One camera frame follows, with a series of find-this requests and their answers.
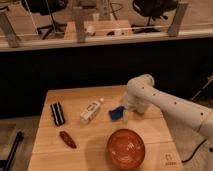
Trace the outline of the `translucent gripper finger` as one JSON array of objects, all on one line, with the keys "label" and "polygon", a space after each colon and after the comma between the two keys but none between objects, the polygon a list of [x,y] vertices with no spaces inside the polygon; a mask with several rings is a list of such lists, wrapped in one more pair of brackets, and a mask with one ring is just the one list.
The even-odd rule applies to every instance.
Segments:
[{"label": "translucent gripper finger", "polygon": [[123,119],[123,121],[129,121],[129,119],[130,119],[130,111],[129,110],[127,110],[125,107],[123,107],[123,112],[122,112],[122,119]]}]

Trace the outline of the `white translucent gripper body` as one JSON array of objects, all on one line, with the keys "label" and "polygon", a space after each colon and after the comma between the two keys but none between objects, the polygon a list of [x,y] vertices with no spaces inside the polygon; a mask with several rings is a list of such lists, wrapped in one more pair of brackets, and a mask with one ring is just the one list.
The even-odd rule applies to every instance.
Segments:
[{"label": "white translucent gripper body", "polygon": [[129,111],[136,111],[138,113],[144,112],[141,100],[129,93],[123,95],[121,104]]}]

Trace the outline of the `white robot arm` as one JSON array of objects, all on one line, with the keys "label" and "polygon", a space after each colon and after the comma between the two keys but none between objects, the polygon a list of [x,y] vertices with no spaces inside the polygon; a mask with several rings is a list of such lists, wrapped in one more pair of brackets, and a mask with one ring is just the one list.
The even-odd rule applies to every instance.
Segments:
[{"label": "white robot arm", "polygon": [[130,79],[122,98],[122,105],[135,111],[143,101],[152,103],[210,141],[205,171],[213,171],[213,109],[157,90],[150,74]]}]

